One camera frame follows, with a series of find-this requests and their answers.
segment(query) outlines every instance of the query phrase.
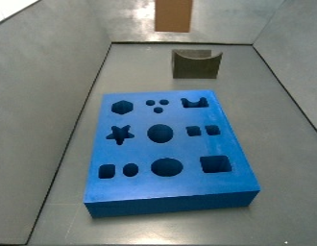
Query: hexagon-shaped hole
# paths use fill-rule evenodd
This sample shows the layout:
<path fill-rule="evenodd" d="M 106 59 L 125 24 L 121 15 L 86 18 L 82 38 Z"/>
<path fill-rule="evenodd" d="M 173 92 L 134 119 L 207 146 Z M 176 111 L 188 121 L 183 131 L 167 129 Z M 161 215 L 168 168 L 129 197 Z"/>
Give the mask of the hexagon-shaped hole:
<path fill-rule="evenodd" d="M 128 113 L 132 110 L 133 110 L 133 104 L 124 100 L 110 105 L 110 111 L 118 114 Z"/>

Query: shape sorter board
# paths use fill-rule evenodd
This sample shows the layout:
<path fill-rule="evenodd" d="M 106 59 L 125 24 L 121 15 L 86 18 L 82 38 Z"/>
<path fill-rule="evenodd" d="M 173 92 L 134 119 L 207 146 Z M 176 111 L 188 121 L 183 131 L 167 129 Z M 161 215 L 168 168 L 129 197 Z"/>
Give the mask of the shape sorter board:
<path fill-rule="evenodd" d="M 104 95 L 82 200 L 92 217 L 243 207 L 259 190 L 212 91 Z"/>

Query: gray arch-shaped block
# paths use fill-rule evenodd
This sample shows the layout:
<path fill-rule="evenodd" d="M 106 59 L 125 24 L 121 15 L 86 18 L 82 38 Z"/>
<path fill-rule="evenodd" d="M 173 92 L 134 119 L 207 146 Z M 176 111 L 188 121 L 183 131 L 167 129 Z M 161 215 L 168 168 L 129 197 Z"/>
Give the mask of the gray arch-shaped block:
<path fill-rule="evenodd" d="M 173 50 L 175 79 L 215 79 L 223 53 L 211 56 L 211 50 Z"/>

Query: circular hole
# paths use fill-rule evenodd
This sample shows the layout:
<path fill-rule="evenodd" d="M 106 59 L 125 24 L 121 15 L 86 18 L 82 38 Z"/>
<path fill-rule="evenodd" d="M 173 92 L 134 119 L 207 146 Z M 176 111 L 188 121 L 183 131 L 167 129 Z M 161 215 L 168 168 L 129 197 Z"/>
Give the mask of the circular hole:
<path fill-rule="evenodd" d="M 133 163 L 129 163 L 122 167 L 122 174 L 126 177 L 133 177 L 137 175 L 137 173 L 138 173 L 138 167 Z"/>
<path fill-rule="evenodd" d="M 168 100 L 165 100 L 165 99 L 160 100 L 160 105 L 168 105 L 168 104 L 169 104 Z"/>
<path fill-rule="evenodd" d="M 153 142 L 164 143 L 173 138 L 173 130 L 171 127 L 157 124 L 148 129 L 146 135 Z"/>
<path fill-rule="evenodd" d="M 145 104 L 146 104 L 148 106 L 153 106 L 153 105 L 155 105 L 155 102 L 153 102 L 153 100 L 146 100 L 146 101 L 145 101 Z"/>
<path fill-rule="evenodd" d="M 155 111 L 156 113 L 161 113 L 161 112 L 163 112 L 163 108 L 156 107 L 156 108 L 153 108 L 153 111 Z"/>
<path fill-rule="evenodd" d="M 152 163 L 150 170 L 157 176 L 171 177 L 181 172 L 183 164 L 176 159 L 163 158 Z"/>

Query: square hole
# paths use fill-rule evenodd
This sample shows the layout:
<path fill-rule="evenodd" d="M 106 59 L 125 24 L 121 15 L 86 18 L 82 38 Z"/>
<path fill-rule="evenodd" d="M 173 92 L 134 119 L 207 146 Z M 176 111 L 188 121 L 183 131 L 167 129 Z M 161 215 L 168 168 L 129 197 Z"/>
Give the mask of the square hole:
<path fill-rule="evenodd" d="M 205 126 L 205 133 L 207 133 L 208 135 L 220 135 L 219 127 L 215 126 L 215 125 Z"/>
<path fill-rule="evenodd" d="M 200 127 L 185 127 L 189 136 L 201 135 Z"/>
<path fill-rule="evenodd" d="M 231 172 L 232 166 L 227 156 L 200 157 L 201 168 L 205 173 Z"/>
<path fill-rule="evenodd" d="M 106 164 L 100 166 L 98 178 L 110 179 L 114 175 L 114 165 Z"/>

